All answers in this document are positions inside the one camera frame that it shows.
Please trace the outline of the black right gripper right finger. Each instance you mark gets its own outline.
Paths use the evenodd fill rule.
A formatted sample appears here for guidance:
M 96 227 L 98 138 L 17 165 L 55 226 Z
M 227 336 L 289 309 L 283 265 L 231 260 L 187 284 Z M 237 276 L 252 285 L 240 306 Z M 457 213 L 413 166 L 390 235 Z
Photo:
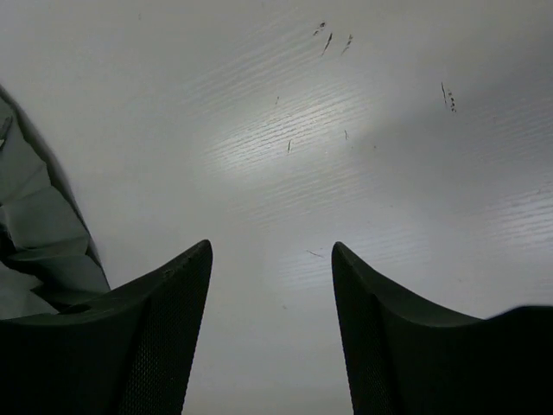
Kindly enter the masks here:
M 467 316 L 395 283 L 340 242 L 332 274 L 355 413 L 551 413 L 551 307 Z

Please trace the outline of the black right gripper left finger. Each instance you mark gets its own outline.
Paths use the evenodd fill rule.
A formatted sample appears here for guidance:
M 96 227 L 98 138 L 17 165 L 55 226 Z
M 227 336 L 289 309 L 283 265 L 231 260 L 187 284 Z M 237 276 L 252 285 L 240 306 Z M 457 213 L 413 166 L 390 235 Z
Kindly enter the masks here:
M 60 314 L 2 321 L 2 413 L 181 413 L 212 265 L 202 240 Z

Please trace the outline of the grey pleated skirt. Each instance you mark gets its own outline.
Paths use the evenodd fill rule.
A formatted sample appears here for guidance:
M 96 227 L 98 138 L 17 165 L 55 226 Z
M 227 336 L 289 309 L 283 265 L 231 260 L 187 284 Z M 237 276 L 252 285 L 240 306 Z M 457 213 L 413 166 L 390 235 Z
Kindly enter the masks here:
M 55 314 L 109 291 L 59 168 L 1 95 L 1 317 Z

